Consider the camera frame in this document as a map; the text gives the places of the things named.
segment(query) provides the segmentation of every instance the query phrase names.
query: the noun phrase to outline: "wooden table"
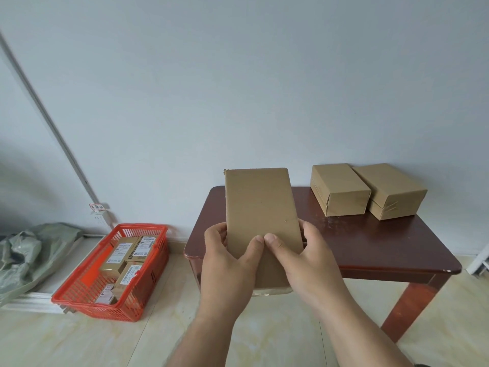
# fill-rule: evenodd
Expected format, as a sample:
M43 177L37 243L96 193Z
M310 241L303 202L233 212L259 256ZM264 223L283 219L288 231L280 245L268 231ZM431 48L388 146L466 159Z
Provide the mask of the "wooden table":
M309 187L292 187L299 218L316 225L333 250L344 278L408 282L382 325L396 343L461 264L419 218L379 221L364 215L324 216ZM209 192L185 246L197 284L205 254L204 231L226 221L224 187Z

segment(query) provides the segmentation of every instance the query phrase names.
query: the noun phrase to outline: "hand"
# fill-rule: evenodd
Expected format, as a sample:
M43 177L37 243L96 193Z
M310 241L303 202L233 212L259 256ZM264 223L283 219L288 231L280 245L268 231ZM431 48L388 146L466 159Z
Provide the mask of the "hand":
M235 259L224 246L226 234L225 222L205 231L197 316L234 324L253 294L256 269L265 245L263 237L256 236L243 256Z
M319 230L299 219L307 246L300 254L294 253L275 234L265 235L266 246L282 264L290 286L301 299L319 314L335 300L350 299L351 295L341 277L333 253Z

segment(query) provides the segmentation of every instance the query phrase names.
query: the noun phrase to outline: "red plastic basket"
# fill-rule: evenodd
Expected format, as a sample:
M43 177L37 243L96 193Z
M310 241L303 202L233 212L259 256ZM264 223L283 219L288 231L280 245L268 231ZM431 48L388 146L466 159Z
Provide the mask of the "red plastic basket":
M144 307L168 262L167 230L167 226L158 224L119 224L78 265L54 293L51 301L94 318L136 322L141 318ZM120 238L141 235L158 236L142 268L136 273L117 303L113 305L95 304L95 300L104 287L107 284L115 283L115 279L101 275L100 266Z

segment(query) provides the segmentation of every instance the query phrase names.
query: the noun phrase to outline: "table top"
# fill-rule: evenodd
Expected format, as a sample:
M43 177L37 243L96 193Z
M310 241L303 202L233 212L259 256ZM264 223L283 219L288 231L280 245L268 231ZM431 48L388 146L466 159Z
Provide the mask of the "table top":
M364 215L325 217L310 187L292 187L297 216L316 225L342 270L415 273L461 272L461 264L417 215L379 221ZM225 190L209 192L185 246L187 258L203 258L204 232L226 221Z

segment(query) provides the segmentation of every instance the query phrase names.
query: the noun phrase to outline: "tiled floor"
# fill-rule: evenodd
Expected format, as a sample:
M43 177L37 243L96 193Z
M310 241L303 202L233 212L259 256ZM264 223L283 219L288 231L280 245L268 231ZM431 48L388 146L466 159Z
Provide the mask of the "tiled floor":
M470 259L459 258L465 266ZM405 283L347 280L354 297L381 324ZM162 366L192 320L199 292L186 260L172 255L141 321L82 314L0 312L0 358L10 366ZM489 360L489 278L463 272L443 287L400 340L415 362L481 366ZM254 297L238 319L229 366L336 366L324 329L295 293Z

